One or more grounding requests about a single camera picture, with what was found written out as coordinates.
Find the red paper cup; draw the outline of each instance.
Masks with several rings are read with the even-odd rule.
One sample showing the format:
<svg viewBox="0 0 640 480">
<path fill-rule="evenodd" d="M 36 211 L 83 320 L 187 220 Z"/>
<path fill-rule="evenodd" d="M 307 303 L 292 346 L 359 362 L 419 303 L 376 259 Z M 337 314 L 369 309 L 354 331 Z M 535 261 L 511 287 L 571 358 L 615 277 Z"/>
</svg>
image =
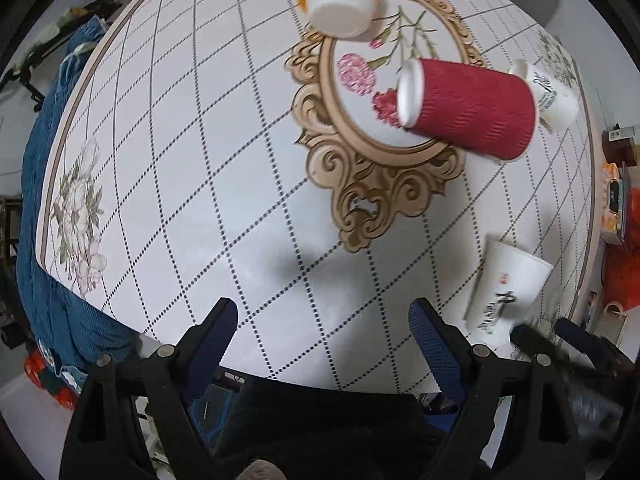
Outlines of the red paper cup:
<svg viewBox="0 0 640 480">
<path fill-rule="evenodd" d="M 529 145 L 538 108 L 529 86 L 516 76 L 410 59 L 398 82 L 398 120 L 417 134 L 513 160 Z"/>
</svg>

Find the round table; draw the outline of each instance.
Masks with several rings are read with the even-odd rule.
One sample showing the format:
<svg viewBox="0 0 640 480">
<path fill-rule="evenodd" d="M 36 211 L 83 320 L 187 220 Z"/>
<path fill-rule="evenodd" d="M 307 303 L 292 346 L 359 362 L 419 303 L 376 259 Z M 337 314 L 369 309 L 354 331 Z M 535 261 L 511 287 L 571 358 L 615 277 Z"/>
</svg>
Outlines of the round table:
<svg viewBox="0 0 640 480">
<path fill-rule="evenodd" d="M 463 329 L 487 237 L 554 265 L 533 321 L 569 313 L 593 155 L 556 40 L 508 0 L 381 0 L 363 36 L 337 41 L 295 1 L 132 1 L 62 117 L 40 265 L 164 343 L 231 298 L 223 366 L 361 392 L 437 388 L 407 309 L 427 297 Z M 508 164 L 407 133 L 394 92 L 410 57 L 527 59 L 576 92 L 578 118 L 540 126 Z"/>
</svg>

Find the blue blanket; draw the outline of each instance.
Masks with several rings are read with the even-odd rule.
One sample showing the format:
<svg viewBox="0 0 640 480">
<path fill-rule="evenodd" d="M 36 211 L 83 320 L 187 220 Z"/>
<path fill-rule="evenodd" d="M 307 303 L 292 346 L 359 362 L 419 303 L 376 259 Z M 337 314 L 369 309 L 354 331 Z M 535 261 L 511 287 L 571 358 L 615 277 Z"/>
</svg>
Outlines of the blue blanket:
<svg viewBox="0 0 640 480">
<path fill-rule="evenodd" d="M 35 257 L 34 243 L 47 159 L 66 102 L 86 64 L 89 52 L 79 45 L 104 35 L 95 16 L 80 27 L 66 45 L 66 57 L 31 130 L 22 163 L 22 222 L 18 245 L 17 281 L 31 329 L 50 367 L 87 371 L 105 353 L 117 361 L 132 350 L 136 333 L 101 313 L 45 273 Z M 81 386 L 84 374 L 72 373 Z"/>
</svg>

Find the gold baroque frame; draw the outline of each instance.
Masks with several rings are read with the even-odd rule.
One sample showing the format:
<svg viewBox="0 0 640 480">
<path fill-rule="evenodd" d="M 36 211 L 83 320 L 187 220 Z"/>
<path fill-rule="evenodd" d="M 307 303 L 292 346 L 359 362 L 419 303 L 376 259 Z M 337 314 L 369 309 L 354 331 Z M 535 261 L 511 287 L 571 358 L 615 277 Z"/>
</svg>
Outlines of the gold baroque frame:
<svg viewBox="0 0 640 480">
<path fill-rule="evenodd" d="M 485 67 L 471 34 L 447 0 L 410 0 L 433 12 L 450 32 L 462 61 Z M 346 249 L 357 252 L 383 235 L 396 213 L 423 213 L 433 193 L 462 173 L 465 153 L 431 139 L 400 148 L 377 142 L 360 131 L 335 94 L 335 38 L 310 28 L 293 47 L 286 68 L 303 85 L 291 111 L 303 131 L 296 141 L 308 147 L 306 172 L 319 187 L 332 190 L 332 218 Z M 354 200 L 376 205 L 372 212 Z"/>
</svg>

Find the cable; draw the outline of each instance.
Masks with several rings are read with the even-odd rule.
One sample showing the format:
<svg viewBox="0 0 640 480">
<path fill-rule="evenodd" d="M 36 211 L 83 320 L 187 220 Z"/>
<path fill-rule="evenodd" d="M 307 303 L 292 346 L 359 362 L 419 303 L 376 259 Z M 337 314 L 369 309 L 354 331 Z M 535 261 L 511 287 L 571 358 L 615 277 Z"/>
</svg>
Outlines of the cable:
<svg viewBox="0 0 640 480">
<path fill-rule="evenodd" d="M 0 177 L 9 176 L 9 175 L 15 175 L 15 174 L 18 174 L 18 173 L 22 173 L 22 170 L 7 171 L 6 173 L 0 173 Z"/>
</svg>

